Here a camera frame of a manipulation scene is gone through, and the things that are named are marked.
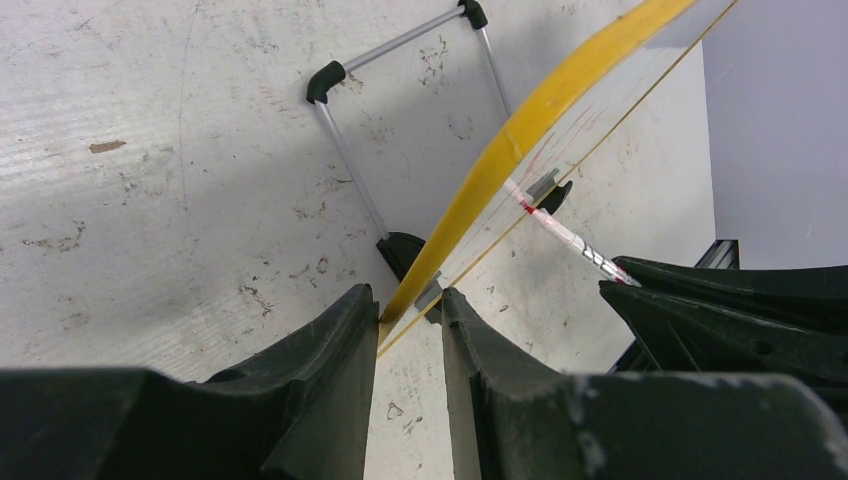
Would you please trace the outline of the red whiteboard marker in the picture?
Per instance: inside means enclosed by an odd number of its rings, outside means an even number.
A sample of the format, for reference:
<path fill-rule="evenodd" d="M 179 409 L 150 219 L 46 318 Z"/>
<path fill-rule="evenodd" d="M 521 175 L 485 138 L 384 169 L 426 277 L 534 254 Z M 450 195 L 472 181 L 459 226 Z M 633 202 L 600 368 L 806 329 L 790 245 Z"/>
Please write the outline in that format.
<path fill-rule="evenodd" d="M 550 235 L 556 238 L 563 246 L 577 254 L 581 259 L 591 264 L 602 278 L 615 283 L 628 286 L 641 287 L 641 283 L 629 275 L 623 268 L 615 264 L 610 258 L 601 254 L 592 245 L 587 243 L 580 235 L 572 232 L 545 209 L 536 208 L 528 201 L 527 195 L 522 192 L 518 185 L 507 178 L 502 189 L 515 200 L 524 211 L 543 227 Z"/>

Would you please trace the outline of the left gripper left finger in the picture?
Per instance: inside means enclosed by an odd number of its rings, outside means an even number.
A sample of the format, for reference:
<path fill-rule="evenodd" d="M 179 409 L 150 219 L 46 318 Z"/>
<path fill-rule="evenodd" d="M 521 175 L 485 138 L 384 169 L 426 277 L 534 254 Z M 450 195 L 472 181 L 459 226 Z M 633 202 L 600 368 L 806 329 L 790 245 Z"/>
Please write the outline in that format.
<path fill-rule="evenodd" d="M 5 479 L 360 479 L 379 306 L 367 284 L 203 382 L 5 369 Z"/>

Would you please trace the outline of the yellow framed whiteboard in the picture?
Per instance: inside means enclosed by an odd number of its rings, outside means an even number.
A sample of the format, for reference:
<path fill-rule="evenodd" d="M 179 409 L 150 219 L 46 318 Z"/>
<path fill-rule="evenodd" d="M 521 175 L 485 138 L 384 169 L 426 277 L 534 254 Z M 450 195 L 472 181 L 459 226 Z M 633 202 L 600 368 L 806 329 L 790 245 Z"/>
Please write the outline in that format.
<path fill-rule="evenodd" d="M 644 1 L 558 65 L 473 164 L 384 310 L 379 352 L 424 315 L 415 302 L 433 280 L 458 283 L 516 225 L 533 219 L 502 189 L 507 178 L 540 208 L 529 188 L 551 172 L 578 170 L 731 8 L 729 1 Z"/>

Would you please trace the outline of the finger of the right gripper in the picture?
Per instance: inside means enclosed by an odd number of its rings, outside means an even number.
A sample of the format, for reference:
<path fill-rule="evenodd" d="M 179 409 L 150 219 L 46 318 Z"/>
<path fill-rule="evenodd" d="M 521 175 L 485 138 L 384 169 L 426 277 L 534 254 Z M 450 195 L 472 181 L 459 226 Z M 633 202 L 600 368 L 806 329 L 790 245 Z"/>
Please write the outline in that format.
<path fill-rule="evenodd" d="M 726 270 L 629 256 L 614 261 L 648 290 L 707 301 L 819 333 L 847 333 L 846 266 Z"/>
<path fill-rule="evenodd" d="M 733 308 L 602 281 L 599 293 L 624 320 L 656 371 L 780 373 L 823 398 L 847 396 L 847 338 Z"/>

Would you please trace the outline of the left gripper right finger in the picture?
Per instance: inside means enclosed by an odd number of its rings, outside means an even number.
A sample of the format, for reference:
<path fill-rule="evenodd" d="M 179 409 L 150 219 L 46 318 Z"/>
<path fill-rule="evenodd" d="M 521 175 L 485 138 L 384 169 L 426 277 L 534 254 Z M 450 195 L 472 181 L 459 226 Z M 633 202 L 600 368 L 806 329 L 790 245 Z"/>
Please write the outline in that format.
<path fill-rule="evenodd" d="M 442 295 L 458 479 L 843 479 L 847 435 L 774 374 L 564 374 Z"/>

